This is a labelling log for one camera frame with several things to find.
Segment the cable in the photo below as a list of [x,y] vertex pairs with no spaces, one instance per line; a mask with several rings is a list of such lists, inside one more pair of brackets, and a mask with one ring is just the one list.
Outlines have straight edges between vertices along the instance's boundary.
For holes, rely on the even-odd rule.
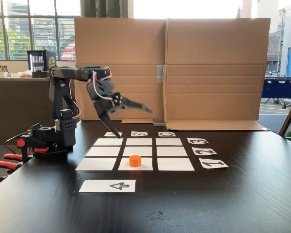
[[6,145],[6,144],[7,144],[9,141],[11,141],[12,139],[14,139],[14,138],[16,138],[16,137],[18,137],[18,136],[21,136],[21,135],[27,134],[27,133],[28,133],[28,132],[20,133],[19,135],[16,135],[16,136],[10,138],[9,140],[5,141],[4,146],[5,146],[7,149],[9,149],[13,154],[16,154],[16,152],[15,152],[14,150],[12,150],[12,149],[11,149],[8,145]]
[[69,91],[70,91],[70,97],[71,97],[71,100],[72,100],[72,102],[76,105],[76,107],[77,107],[77,114],[78,115],[76,115],[75,116],[75,118],[78,118],[80,115],[81,115],[81,113],[82,113],[82,111],[81,111],[81,108],[77,105],[77,103],[75,103],[74,101],[73,101],[73,99],[72,99],[72,94],[71,94],[71,79],[70,79],[70,81],[69,81]]
[[111,69],[109,67],[104,67],[104,69],[109,69],[110,74],[108,76],[100,79],[101,81],[112,77]]
[[93,72],[93,86],[94,86],[94,90],[95,90],[95,92],[96,92],[96,94],[100,97],[100,98],[102,98],[102,99],[105,99],[105,100],[110,100],[110,101],[112,101],[113,99],[111,98],[111,97],[103,97],[103,96],[101,96],[98,92],[97,92],[97,90],[96,90],[96,79],[97,79],[97,73],[95,72],[95,71],[92,71]]

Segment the number card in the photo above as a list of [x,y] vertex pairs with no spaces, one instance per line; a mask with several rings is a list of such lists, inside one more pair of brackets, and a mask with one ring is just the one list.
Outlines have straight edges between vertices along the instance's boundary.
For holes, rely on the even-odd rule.
[[191,144],[206,144],[208,143],[205,139],[203,138],[191,138],[191,137],[187,137],[188,142]]
[[228,165],[218,159],[199,159],[199,161],[202,167],[206,169],[228,167]]
[[116,137],[116,136],[115,136],[115,134],[112,133],[112,132],[106,132],[105,137]]
[[160,137],[175,137],[175,133],[172,132],[159,132]]
[[194,148],[192,147],[194,154],[196,155],[212,155],[217,154],[214,152],[213,149],[206,149],[206,148]]
[[135,131],[131,131],[131,136],[132,137],[147,136],[147,132],[135,132]]

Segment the mini fridge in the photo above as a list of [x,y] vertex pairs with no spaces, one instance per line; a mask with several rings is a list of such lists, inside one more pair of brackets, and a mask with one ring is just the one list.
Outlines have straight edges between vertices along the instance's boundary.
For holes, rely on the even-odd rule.
[[29,50],[28,67],[33,78],[46,78],[48,70],[56,66],[56,53],[47,50]]

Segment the clamp handle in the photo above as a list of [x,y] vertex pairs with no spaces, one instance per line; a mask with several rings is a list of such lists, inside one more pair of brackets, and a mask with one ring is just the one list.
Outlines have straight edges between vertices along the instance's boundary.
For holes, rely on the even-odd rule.
[[16,160],[16,161],[23,161],[23,157],[21,154],[5,154],[4,159],[9,159],[9,160]]
[[6,168],[6,169],[11,169],[11,170],[16,170],[17,164],[11,163],[11,162],[6,162],[6,161],[0,161],[0,167],[1,168]]

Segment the window frame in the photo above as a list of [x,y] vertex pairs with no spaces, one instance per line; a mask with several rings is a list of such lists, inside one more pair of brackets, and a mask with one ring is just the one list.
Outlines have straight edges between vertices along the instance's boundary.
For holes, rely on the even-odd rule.
[[81,17],[81,8],[80,8],[80,15],[79,16],[71,16],[71,15],[58,15],[57,14],[57,6],[56,6],[56,0],[54,1],[54,8],[55,8],[55,15],[52,16],[42,16],[42,15],[31,15],[30,13],[30,0],[27,0],[27,7],[28,7],[28,15],[9,15],[5,16],[3,12],[3,0],[0,0],[1,3],[1,16],[0,18],[2,19],[2,28],[3,28],[3,40],[4,40],[4,51],[5,51],[5,60],[0,60],[0,61],[27,61],[26,60],[11,60],[10,59],[10,51],[8,49],[8,36],[7,36],[7,30],[5,27],[5,18],[27,18],[28,19],[28,24],[29,24],[29,36],[30,36],[30,50],[34,50],[34,38],[33,38],[33,31],[32,31],[32,19],[35,18],[54,18],[55,19],[55,33],[56,33],[56,44],[57,44],[57,60],[58,61],[63,61],[62,60],[62,55],[61,55],[61,44],[60,44],[60,39],[59,39],[59,32],[58,32],[58,19],[59,18],[68,18],[68,19],[75,19],[75,18],[80,18]]

